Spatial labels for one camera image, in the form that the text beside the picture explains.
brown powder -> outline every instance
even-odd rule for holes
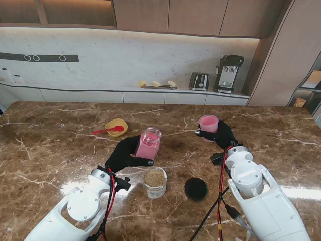
[[[150,187],[159,187],[165,184],[165,177],[162,170],[150,169],[145,175],[145,183]]]

white backsplash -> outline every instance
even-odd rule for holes
[[[240,92],[258,39],[213,38],[119,30],[72,28],[0,28],[0,52],[15,54],[77,54],[79,62],[48,63],[0,60],[0,68],[25,83],[106,89],[137,87],[141,80],[187,88],[192,72],[210,74],[222,54],[241,55],[235,92]]]

black glove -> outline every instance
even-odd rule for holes
[[[229,125],[221,120],[219,120],[217,132],[200,131],[198,136],[210,141],[216,141],[217,145],[222,149],[229,147],[232,142],[238,143]]]
[[[153,160],[130,155],[135,154],[139,140],[140,136],[135,136],[127,137],[119,142],[114,152],[105,163],[105,167],[109,166],[111,170],[116,173],[125,167],[153,166]]]

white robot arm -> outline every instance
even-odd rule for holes
[[[244,146],[228,150],[228,185],[260,241],[309,241],[299,213],[263,165]]]
[[[101,207],[100,196],[110,190],[110,176],[103,168],[98,166],[88,178],[89,185],[84,189],[71,190],[38,223],[25,241],[86,241],[105,216],[106,209]],[[62,216],[65,209],[76,221],[92,222],[85,230],[78,229]]]

black round lid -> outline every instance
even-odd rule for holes
[[[202,179],[193,177],[186,181],[184,191],[188,199],[199,202],[206,197],[207,186]]]

